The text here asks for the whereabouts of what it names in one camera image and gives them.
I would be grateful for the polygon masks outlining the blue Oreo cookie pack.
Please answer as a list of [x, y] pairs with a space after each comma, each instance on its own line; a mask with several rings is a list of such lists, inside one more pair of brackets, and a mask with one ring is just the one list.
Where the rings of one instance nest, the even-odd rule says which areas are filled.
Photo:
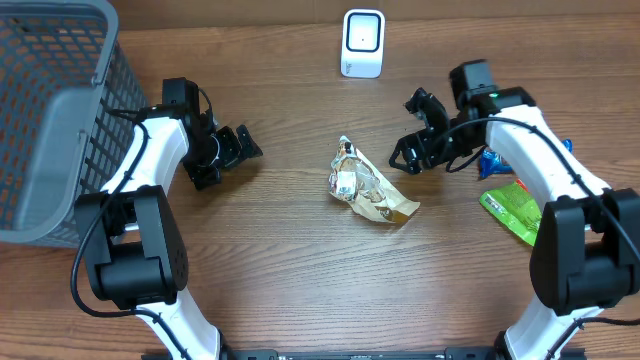
[[498, 153], [484, 149], [478, 160], [479, 177], [486, 179], [491, 175], [496, 174], [511, 174], [513, 173], [512, 166], [503, 159]]

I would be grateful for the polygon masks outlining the brown clear snack bag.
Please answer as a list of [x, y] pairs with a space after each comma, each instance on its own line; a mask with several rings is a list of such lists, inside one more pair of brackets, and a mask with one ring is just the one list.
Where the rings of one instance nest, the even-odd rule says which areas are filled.
[[402, 195], [346, 136], [340, 137], [330, 166], [329, 193], [368, 220], [404, 224], [420, 207]]

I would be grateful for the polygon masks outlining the green Haribo gummy bag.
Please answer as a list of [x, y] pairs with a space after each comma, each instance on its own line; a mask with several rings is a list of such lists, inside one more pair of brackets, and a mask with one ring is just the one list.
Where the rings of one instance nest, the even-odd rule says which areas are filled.
[[521, 180], [486, 191], [479, 203], [522, 241], [535, 245], [541, 211]]

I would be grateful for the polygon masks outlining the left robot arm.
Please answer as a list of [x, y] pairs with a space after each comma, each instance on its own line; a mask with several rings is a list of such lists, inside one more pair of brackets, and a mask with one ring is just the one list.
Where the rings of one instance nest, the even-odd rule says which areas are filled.
[[162, 101], [138, 110], [108, 109], [130, 122], [134, 138], [102, 188], [74, 205], [80, 244], [72, 265], [75, 304], [96, 318], [138, 317], [170, 359], [233, 359], [222, 333], [187, 288], [187, 250], [167, 199], [178, 167], [198, 190], [263, 152], [246, 126], [218, 126], [196, 83], [170, 78]]

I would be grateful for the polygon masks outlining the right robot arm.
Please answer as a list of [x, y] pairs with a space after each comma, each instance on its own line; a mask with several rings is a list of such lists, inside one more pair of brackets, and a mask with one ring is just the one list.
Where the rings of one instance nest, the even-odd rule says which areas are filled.
[[534, 296], [492, 348], [474, 355], [560, 359], [584, 325], [608, 323], [602, 311], [639, 291], [639, 195], [593, 175], [524, 88], [495, 84], [486, 60], [459, 65], [449, 81], [458, 114], [417, 89], [405, 108], [425, 127], [398, 141], [389, 164], [414, 175], [487, 147], [512, 167], [541, 211], [529, 262]]

